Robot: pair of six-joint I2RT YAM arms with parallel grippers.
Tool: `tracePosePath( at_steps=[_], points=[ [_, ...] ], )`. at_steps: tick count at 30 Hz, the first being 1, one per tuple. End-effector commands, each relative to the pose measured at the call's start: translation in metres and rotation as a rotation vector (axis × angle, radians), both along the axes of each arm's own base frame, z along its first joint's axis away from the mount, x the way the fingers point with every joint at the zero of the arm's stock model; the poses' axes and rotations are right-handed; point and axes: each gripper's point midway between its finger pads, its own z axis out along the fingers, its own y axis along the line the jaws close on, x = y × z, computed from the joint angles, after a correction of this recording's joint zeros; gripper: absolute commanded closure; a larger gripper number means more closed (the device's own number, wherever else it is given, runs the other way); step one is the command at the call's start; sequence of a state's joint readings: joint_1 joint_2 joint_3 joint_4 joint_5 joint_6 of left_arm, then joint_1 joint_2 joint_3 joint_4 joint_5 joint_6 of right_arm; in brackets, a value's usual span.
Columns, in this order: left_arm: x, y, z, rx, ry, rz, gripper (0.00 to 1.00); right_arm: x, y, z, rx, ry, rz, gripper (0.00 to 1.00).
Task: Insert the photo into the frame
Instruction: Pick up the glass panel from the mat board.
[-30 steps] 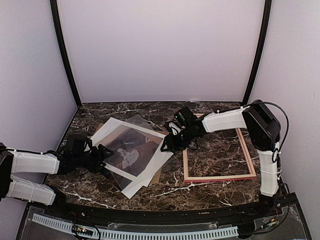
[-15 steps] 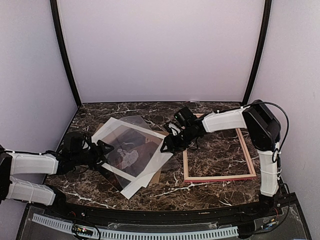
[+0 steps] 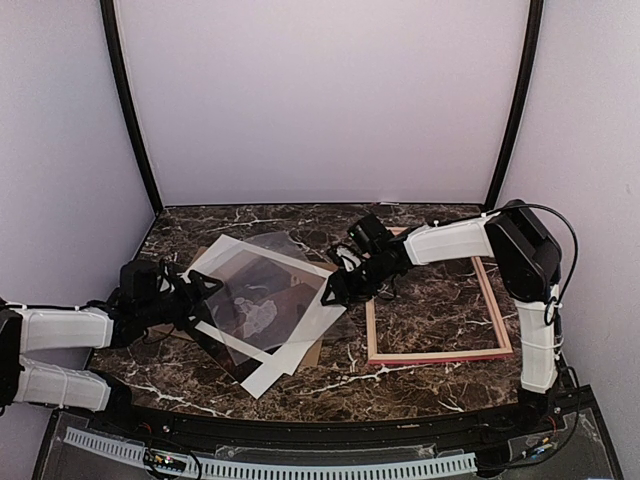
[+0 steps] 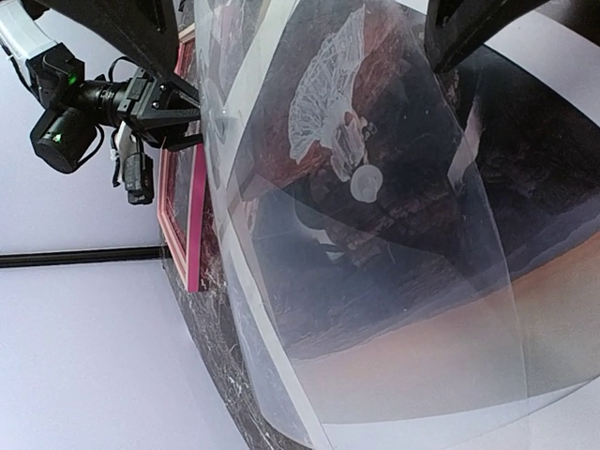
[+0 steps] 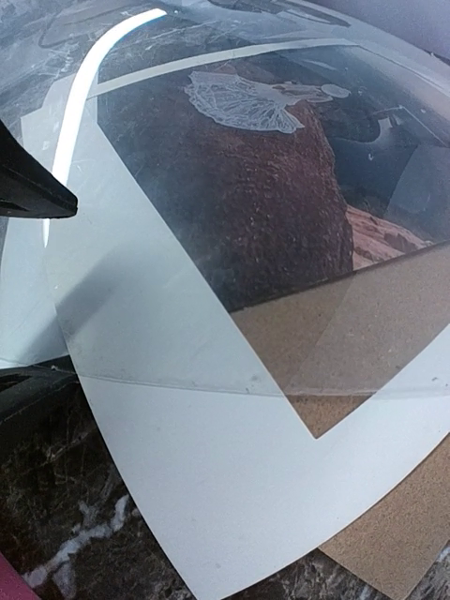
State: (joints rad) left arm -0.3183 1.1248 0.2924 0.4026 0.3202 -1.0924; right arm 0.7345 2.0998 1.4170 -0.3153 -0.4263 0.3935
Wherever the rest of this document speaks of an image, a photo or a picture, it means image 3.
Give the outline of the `light wooden picture frame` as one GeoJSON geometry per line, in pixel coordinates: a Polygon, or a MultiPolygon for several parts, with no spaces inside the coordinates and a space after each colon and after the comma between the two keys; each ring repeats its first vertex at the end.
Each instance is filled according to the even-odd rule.
{"type": "Polygon", "coordinates": [[[504,359],[514,348],[478,256],[436,261],[365,306],[367,356],[384,366],[504,359]]]}

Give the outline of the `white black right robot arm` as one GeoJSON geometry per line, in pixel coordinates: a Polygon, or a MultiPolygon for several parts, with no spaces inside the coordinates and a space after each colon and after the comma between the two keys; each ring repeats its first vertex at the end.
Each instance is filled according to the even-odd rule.
{"type": "Polygon", "coordinates": [[[522,369],[510,424],[530,434],[547,420],[552,407],[563,345],[560,309],[572,277],[561,272],[562,249],[537,217],[540,208],[516,199],[475,217],[399,233],[369,214],[348,231],[353,248],[335,244],[329,249],[337,269],[327,280],[321,303],[364,303],[384,284],[432,262],[493,258],[520,325],[522,369]]]}

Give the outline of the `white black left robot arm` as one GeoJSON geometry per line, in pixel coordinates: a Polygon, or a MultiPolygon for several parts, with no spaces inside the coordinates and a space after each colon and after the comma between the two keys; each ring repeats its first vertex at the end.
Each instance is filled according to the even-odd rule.
{"type": "Polygon", "coordinates": [[[223,282],[191,270],[181,277],[171,263],[133,260],[105,300],[80,306],[1,303],[1,405],[32,403],[101,412],[120,436],[141,427],[130,389],[105,373],[73,370],[28,358],[56,349],[118,349],[156,325],[187,333],[199,308],[223,282]]]}

